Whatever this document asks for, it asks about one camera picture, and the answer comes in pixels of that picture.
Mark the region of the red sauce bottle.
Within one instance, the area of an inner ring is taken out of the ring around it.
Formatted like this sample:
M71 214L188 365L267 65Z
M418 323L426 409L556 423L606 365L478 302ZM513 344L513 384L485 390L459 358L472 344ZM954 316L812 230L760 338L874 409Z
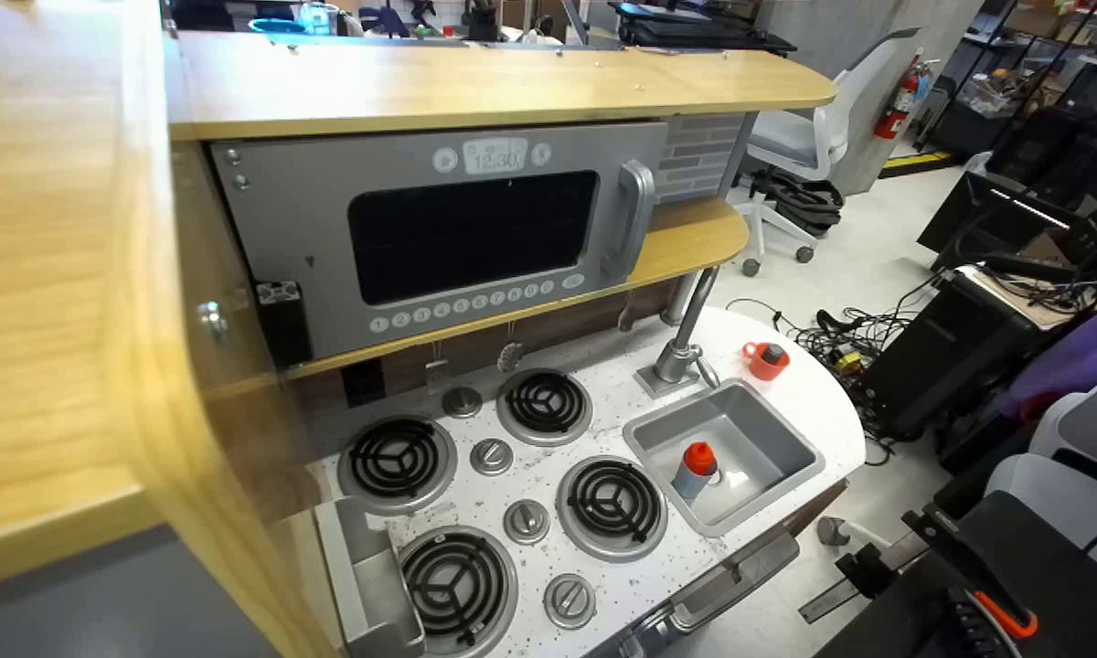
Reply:
M710 443L691 443L680 457L686 477L710 481L718 473L718 454Z

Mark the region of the blue cup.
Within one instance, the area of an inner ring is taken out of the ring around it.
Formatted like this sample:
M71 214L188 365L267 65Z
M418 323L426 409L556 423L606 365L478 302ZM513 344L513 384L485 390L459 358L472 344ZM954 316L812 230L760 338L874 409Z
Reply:
M682 504L691 504L707 488L718 488L718 483L720 483L718 473L699 477L699 473L691 473L686 464L680 464L675 477L673 477L673 490L675 490L675 496L680 496Z

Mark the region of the red cup with grey item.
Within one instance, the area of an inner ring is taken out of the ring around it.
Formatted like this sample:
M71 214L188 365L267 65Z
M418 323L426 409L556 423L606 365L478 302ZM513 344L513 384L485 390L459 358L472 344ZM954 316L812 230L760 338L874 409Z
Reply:
M757 381L774 381L790 365L790 354L782 344L746 344L741 364Z

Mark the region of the grey toy sink basin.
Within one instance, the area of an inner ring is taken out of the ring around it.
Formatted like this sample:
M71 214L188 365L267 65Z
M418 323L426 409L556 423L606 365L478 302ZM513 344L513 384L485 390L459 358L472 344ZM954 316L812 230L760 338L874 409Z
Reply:
M731 533L823 468L819 451L746 381L669 403L629 422L621 436L686 528L707 537ZM691 443L714 447L720 483L682 504L673 477Z

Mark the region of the back right stove burner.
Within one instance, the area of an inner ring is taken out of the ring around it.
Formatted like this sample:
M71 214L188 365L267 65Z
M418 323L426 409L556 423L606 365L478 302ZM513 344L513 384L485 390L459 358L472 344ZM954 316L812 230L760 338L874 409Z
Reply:
M496 422L523 443L562 447L590 428L593 403L567 372L531 369L506 384Z

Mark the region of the stove burner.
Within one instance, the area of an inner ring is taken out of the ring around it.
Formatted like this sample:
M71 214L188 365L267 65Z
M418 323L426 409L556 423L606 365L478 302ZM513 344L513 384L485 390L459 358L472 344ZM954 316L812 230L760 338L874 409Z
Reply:
M418 418L379 422L339 454L339 488L370 512L413 512L436 501L458 473L452 440Z
M523 443L562 447L590 428L593 403L567 372L531 369L506 384L496 422Z
M556 512L582 553L609 563L656 553L669 523L656 483L619 457L576 460L556 490Z
M424 628L424 658L484 658L509 634L519 599L509 553L468 528L413 537L402 581Z

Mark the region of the grey toy faucet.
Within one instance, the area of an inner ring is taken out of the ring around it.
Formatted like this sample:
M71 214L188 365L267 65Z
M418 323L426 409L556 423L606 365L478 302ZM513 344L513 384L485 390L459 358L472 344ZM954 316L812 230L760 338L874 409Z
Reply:
M701 381L707 388L718 384L718 378L710 372L710 365L701 364L701 348L693 344L693 327L701 320L701 306L710 302L718 284L718 271L707 269L693 284L691 284L691 298L686 298L686 306L682 316L675 320L675 333L673 341L659 351L659 358L652 365L642 365L636 372L636 384L659 399L665 390L675 390L682 384L693 384Z

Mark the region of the grey toy microwave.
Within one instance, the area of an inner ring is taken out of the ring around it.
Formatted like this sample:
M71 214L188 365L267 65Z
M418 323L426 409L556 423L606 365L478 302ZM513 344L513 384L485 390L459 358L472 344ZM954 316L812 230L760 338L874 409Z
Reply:
M300 292L313 358L629 278L659 121L235 141L207 152L258 283Z

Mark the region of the front right stove burner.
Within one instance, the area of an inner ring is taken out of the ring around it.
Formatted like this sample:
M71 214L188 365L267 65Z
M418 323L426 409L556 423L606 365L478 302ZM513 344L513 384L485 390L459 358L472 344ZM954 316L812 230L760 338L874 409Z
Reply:
M656 553L669 523L656 483L619 457L576 460L556 490L556 512L582 553L609 563Z

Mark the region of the back left stove burner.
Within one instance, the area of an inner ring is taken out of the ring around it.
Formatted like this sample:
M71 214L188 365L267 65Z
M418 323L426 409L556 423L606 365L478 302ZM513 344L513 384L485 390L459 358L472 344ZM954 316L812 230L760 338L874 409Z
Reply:
M379 422L339 454L339 488L370 512L413 512L436 501L458 473L452 440L418 418Z

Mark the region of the front left stove burner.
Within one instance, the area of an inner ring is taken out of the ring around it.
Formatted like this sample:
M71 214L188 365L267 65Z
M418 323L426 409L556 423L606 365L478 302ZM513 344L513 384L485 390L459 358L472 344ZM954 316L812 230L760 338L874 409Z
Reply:
M424 658L484 658L509 634L519 599L509 553L468 528L413 537L402 581L424 628Z

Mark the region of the red fire extinguisher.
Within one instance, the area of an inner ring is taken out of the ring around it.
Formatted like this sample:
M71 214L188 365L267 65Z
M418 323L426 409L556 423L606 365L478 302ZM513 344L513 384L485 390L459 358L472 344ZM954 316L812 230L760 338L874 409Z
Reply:
M874 125L879 141L897 141L898 136L903 121L912 118L912 110L923 98L923 85L925 85L925 65L923 65L923 55L915 55L907 72L898 79L887 105L882 110L882 118Z

